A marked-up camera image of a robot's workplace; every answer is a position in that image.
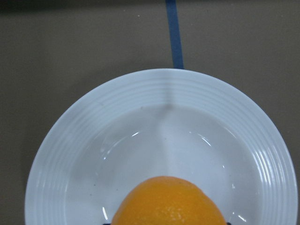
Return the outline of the white ceramic plate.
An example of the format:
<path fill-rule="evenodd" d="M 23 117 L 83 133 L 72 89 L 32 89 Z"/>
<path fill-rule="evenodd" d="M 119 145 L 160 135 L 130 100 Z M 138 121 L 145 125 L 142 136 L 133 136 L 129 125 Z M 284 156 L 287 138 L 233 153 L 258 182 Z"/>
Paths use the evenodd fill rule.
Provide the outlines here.
<path fill-rule="evenodd" d="M 130 73 L 69 107 L 43 140 L 25 195 L 28 225 L 102 225 L 161 175 L 196 184 L 233 225 L 294 225 L 293 163 L 248 96 L 182 69 Z"/>

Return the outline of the orange fruit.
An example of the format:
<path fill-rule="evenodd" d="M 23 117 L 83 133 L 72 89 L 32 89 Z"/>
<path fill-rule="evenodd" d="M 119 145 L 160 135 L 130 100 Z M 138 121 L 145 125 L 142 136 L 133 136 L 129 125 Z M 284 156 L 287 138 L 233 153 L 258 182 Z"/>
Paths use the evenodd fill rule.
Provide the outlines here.
<path fill-rule="evenodd" d="M 116 211 L 113 225 L 225 225 L 216 204 L 193 183 L 171 176 L 137 185 Z"/>

